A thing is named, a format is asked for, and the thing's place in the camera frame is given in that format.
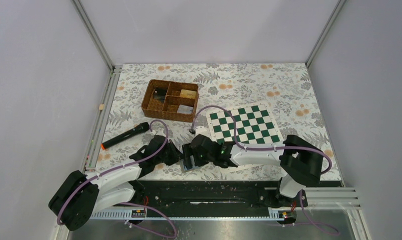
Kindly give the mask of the silver metal card holder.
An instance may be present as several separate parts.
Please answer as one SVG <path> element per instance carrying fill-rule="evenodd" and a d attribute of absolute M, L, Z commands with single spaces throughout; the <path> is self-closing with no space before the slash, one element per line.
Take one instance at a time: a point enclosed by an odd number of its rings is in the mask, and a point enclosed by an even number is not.
<path fill-rule="evenodd" d="M 189 157 L 189 159 L 181 159 L 179 161 L 179 165 L 183 173 L 187 173 L 201 168 L 201 166 L 195 165 L 195 159 L 194 156 L 192 155 Z"/>

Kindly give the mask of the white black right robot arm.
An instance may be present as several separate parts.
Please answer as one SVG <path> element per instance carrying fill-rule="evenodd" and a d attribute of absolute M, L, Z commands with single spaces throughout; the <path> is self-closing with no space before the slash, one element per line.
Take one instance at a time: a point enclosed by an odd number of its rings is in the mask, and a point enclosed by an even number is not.
<path fill-rule="evenodd" d="M 187 169 L 213 163 L 223 169 L 247 165 L 281 167 L 286 175 L 279 181 L 275 193 L 277 203 L 288 206 L 298 192 L 315 187 L 321 181 L 324 153 L 296 135 L 275 143 L 217 143 L 198 134 L 191 143 L 184 145 L 183 165 Z"/>

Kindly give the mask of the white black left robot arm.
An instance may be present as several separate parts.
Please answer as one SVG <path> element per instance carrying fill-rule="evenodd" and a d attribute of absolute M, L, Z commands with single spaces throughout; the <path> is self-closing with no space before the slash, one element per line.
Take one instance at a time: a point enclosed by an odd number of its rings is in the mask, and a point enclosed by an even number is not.
<path fill-rule="evenodd" d="M 154 171 L 158 164 L 167 166 L 183 157 L 171 140 L 156 135 L 147 145 L 130 155 L 129 162 L 100 173 L 83 174 L 76 170 L 68 175 L 48 203 L 49 209 L 70 231 L 82 227 L 94 213 L 129 202 L 146 205 L 149 198 L 141 177 Z"/>

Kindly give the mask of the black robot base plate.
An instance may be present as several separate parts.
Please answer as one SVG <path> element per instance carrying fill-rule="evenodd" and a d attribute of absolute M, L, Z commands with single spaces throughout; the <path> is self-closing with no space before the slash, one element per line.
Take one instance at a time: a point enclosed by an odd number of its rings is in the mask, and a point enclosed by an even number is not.
<path fill-rule="evenodd" d="M 308 206 L 305 192 L 277 196 L 277 181 L 134 181 L 131 203 L 147 205 L 169 218 L 267 217 L 269 209 Z"/>

